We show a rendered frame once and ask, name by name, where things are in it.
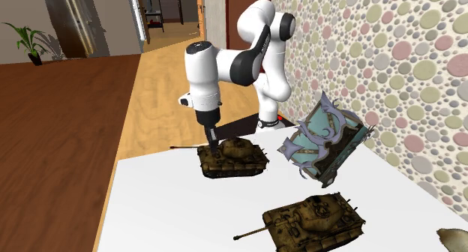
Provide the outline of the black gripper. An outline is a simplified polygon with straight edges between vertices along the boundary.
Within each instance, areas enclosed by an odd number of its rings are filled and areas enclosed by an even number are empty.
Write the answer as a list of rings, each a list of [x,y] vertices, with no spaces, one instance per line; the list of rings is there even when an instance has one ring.
[[[218,153],[218,138],[215,133],[215,126],[221,119],[220,108],[210,111],[196,110],[196,120],[205,128],[205,135],[208,140],[208,145],[213,155]]]

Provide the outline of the olive brown toy tank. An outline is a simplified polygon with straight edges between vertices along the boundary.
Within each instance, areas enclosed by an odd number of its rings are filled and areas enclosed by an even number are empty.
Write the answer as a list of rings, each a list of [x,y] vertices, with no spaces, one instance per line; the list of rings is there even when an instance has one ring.
[[[262,214],[276,252],[329,252],[363,234],[363,220],[340,193],[309,196]]]
[[[217,154],[208,145],[176,146],[170,149],[196,149],[202,174],[210,179],[248,177],[261,174],[269,163],[266,153],[249,139],[234,137],[218,141]]]

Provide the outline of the dark robot stand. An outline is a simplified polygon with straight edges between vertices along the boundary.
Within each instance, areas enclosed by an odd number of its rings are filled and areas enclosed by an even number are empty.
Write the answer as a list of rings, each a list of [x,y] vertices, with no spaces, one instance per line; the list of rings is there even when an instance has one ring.
[[[277,116],[278,124],[274,127],[258,127],[258,114],[249,115],[239,120],[224,124],[214,129],[214,134],[218,140],[231,139],[234,137],[242,137],[250,134],[255,134],[265,131],[273,131],[280,128],[292,127],[294,124],[284,118],[282,115]]]

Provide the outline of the teal ornate fantasy book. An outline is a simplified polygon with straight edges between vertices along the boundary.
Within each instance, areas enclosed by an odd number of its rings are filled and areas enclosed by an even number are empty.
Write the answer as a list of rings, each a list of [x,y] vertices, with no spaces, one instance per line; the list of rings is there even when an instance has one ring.
[[[323,188],[335,181],[344,161],[374,131],[374,126],[365,126],[354,112],[340,109],[325,93],[296,128],[278,151],[299,168],[302,178],[311,177]]]

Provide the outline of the red brown door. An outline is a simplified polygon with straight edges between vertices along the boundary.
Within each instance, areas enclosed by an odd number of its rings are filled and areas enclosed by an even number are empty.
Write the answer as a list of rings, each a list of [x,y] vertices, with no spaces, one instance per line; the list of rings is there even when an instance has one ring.
[[[239,36],[237,30],[238,18],[249,5],[257,0],[225,0],[226,5],[226,48],[243,50],[249,47]]]

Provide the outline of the dark shelf unit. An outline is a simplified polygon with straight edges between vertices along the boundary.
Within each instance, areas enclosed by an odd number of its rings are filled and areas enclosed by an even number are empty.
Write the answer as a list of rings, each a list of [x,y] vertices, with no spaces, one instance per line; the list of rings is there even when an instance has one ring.
[[[146,0],[145,17],[150,29],[162,29],[164,32],[164,15],[161,8],[161,0]]]

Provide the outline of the white open door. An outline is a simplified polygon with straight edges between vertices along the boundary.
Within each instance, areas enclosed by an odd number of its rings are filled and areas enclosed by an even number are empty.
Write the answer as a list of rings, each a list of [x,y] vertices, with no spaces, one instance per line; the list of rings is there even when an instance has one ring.
[[[139,41],[141,45],[143,45],[143,43],[147,41],[148,36],[146,35],[147,29],[145,28],[145,22],[143,20],[144,13],[140,6],[140,0],[129,0],[129,3]]]

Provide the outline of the steel refrigerator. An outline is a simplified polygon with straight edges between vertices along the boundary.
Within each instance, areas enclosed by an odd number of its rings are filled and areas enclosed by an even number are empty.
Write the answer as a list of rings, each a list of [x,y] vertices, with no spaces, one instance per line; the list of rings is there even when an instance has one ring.
[[[110,54],[94,0],[45,0],[45,3],[66,58]]]

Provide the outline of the green potted plant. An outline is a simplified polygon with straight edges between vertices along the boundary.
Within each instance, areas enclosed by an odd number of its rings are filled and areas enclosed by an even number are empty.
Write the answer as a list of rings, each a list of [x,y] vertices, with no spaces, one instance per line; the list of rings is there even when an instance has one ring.
[[[32,63],[35,66],[41,66],[41,53],[47,53],[47,50],[39,43],[34,42],[35,35],[41,33],[41,31],[32,30],[28,26],[16,27],[9,22],[6,22],[5,25],[10,26],[21,37],[21,39],[16,42],[17,49],[23,45],[25,47],[24,53],[28,55]]]

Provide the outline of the tan pointed shell shape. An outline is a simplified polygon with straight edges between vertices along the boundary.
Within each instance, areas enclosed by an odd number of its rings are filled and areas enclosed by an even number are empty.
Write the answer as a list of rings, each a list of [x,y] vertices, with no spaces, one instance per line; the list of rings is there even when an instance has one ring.
[[[463,229],[438,229],[440,242],[448,252],[468,252],[468,232]]]

